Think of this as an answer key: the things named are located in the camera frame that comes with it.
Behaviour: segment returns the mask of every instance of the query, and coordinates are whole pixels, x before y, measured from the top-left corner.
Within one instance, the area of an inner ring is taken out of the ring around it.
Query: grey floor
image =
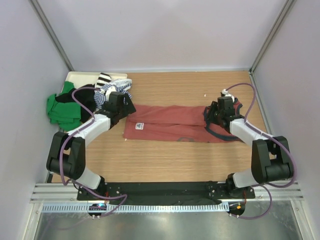
[[[248,202],[244,216],[263,213],[268,202]],[[257,220],[229,217],[225,212],[114,214],[88,219],[87,213],[43,213],[36,240],[301,240],[289,201],[275,201]]]

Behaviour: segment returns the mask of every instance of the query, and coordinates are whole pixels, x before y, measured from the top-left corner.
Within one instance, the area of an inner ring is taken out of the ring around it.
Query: green cloth
[[[72,82],[65,81],[61,94],[66,94],[74,89]],[[76,102],[57,102],[56,94],[52,94],[46,100],[46,114],[50,118],[51,124],[58,124],[66,132],[81,125],[81,107]]]

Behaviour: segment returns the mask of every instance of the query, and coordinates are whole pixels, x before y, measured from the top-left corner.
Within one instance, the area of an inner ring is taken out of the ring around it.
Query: grey wall
[[[316,231],[320,228],[319,13],[318,0],[296,1],[255,72],[271,128],[288,138],[296,158],[298,181]]]
[[[78,71],[251,67],[285,0],[39,0]]]
[[[44,180],[56,126],[46,97],[67,69],[27,0],[0,3],[0,239],[20,239],[35,183]]]

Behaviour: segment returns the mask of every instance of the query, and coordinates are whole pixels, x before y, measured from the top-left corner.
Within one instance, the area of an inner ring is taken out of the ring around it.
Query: folded red garment
[[[239,114],[242,104],[235,99]],[[127,117],[123,137],[126,139],[171,142],[223,143],[238,138],[222,127],[206,122],[206,106],[135,105],[136,112]]]

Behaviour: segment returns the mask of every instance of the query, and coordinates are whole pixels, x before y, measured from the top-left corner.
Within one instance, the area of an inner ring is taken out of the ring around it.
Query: table surface
[[[250,83],[247,71],[128,73],[134,104],[150,106],[209,106],[222,89]],[[230,90],[243,104],[252,101],[249,86]],[[265,131],[256,102],[248,120]],[[126,119],[97,137],[86,149],[86,165],[106,182],[224,181],[228,174],[251,166],[251,148],[242,142],[200,143],[125,140]],[[61,182],[54,175],[52,182]]]

